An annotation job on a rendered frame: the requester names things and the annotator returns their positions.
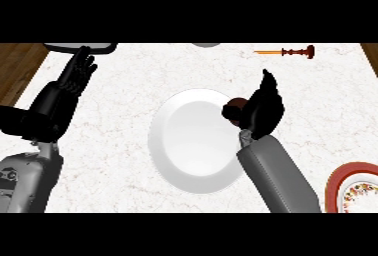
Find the white oval plate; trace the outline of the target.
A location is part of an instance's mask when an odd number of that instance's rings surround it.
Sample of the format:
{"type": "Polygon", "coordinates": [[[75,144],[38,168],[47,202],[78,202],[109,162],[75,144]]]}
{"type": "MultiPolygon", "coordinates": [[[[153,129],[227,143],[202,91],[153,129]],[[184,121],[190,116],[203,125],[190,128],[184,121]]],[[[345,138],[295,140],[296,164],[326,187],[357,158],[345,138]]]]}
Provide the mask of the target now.
{"type": "Polygon", "coordinates": [[[184,90],[167,99],[152,119],[147,146],[156,170],[193,194],[223,190],[243,174],[239,128],[221,116],[229,100],[215,90],[184,90]]]}

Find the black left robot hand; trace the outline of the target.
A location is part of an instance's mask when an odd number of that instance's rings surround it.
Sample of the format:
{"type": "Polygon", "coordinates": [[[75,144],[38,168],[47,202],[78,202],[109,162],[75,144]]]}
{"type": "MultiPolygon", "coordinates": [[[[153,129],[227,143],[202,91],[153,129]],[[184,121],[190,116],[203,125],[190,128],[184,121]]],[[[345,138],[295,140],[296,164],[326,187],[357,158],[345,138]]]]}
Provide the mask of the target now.
{"type": "Polygon", "coordinates": [[[97,68],[85,47],[79,48],[56,81],[43,87],[28,109],[0,105],[0,131],[23,140],[56,142],[66,132],[78,98],[97,68]]]}

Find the brown cupcake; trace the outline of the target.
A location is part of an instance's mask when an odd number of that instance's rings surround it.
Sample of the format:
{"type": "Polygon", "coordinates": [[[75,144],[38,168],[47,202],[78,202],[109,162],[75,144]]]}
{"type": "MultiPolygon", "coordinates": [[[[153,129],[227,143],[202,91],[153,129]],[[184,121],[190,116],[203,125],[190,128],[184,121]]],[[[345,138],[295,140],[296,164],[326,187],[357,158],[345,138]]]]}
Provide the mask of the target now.
{"type": "Polygon", "coordinates": [[[233,98],[223,105],[221,109],[221,116],[240,129],[246,128],[246,103],[248,100],[245,98],[233,98]]]}

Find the red rimmed floral plate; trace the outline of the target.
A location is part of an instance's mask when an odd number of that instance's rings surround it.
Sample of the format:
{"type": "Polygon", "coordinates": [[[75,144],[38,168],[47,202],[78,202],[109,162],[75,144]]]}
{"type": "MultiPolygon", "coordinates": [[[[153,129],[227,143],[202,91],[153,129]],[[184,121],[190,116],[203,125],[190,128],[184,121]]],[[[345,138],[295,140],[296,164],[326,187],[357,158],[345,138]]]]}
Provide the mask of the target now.
{"type": "Polygon", "coordinates": [[[325,187],[325,212],[375,212],[378,210],[378,165],[342,164],[332,172],[325,187]]]}

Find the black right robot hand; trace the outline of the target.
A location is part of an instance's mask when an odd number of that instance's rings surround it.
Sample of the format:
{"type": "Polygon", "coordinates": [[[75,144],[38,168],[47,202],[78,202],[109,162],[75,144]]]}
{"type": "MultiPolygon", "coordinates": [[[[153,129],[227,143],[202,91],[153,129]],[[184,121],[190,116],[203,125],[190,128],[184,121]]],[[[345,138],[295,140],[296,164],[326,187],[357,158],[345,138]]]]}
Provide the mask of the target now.
{"type": "Polygon", "coordinates": [[[273,132],[285,112],[276,79],[267,70],[263,70],[260,88],[246,100],[246,128],[239,129],[248,130],[251,138],[258,140],[273,132]]]}

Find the dark rimmed grey appliance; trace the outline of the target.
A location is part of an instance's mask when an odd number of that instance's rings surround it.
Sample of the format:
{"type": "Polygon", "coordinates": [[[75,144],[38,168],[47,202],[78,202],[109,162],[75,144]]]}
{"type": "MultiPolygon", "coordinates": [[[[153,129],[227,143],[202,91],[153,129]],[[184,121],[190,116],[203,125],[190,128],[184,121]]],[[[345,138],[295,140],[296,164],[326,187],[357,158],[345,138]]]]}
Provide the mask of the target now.
{"type": "Polygon", "coordinates": [[[75,53],[85,47],[91,54],[109,54],[115,51],[116,43],[44,43],[44,47],[54,52],[75,53]]]}

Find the red candlestick with orange candle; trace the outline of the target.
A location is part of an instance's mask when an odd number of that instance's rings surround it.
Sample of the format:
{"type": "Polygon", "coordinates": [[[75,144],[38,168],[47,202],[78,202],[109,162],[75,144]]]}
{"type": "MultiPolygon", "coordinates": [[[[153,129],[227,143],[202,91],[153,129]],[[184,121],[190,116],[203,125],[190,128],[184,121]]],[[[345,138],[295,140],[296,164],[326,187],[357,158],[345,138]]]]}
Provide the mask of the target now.
{"type": "Polygon", "coordinates": [[[302,55],[308,59],[314,57],[314,46],[308,45],[304,49],[280,49],[280,50],[258,50],[257,54],[264,54],[264,55],[302,55]]]}

